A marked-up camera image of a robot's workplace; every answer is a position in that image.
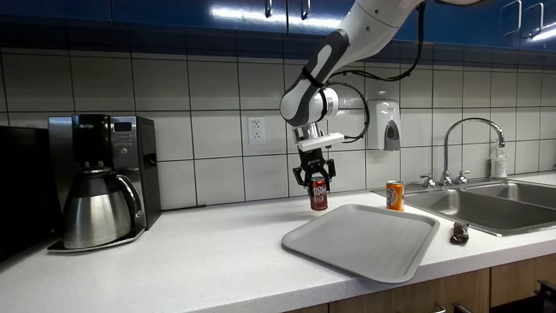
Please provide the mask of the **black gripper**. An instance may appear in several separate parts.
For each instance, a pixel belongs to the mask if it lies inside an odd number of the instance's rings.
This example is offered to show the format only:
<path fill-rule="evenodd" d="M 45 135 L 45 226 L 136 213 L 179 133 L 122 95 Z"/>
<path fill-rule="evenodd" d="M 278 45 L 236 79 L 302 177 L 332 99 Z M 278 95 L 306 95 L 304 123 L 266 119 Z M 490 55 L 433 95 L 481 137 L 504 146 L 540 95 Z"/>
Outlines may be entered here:
<path fill-rule="evenodd" d="M 332 179 L 335 177 L 335 161 L 334 158 L 325 159 L 323 151 L 320 147 L 301 151 L 301 166 L 294 166 L 294 177 L 299 186 L 308 187 L 309 186 L 309 175 L 313 172 L 323 172 L 327 165 L 327 191 L 330 191 Z"/>

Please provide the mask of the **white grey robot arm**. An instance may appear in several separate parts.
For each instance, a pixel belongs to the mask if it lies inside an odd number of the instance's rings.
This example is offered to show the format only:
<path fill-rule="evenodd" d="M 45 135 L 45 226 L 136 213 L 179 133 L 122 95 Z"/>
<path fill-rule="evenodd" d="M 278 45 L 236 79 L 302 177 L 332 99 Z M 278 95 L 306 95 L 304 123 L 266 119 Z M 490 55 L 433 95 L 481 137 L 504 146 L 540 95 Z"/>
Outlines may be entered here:
<path fill-rule="evenodd" d="M 424 1 L 355 0 L 339 27 L 325 36 L 295 81 L 282 95 L 280 114 L 294 128 L 301 156 L 301 165 L 294 166 L 292 172 L 308 191 L 313 191 L 313 177 L 322 177 L 323 186 L 330 187 L 335 175 L 335 165 L 323 158 L 323 147 L 361 139 L 361 133 L 322 133 L 318 130 L 318 123 L 334 116 L 339 107 L 337 92 L 328 78 L 342 66 L 381 52 L 414 10 L 419 12 L 417 34 L 424 36 Z"/>

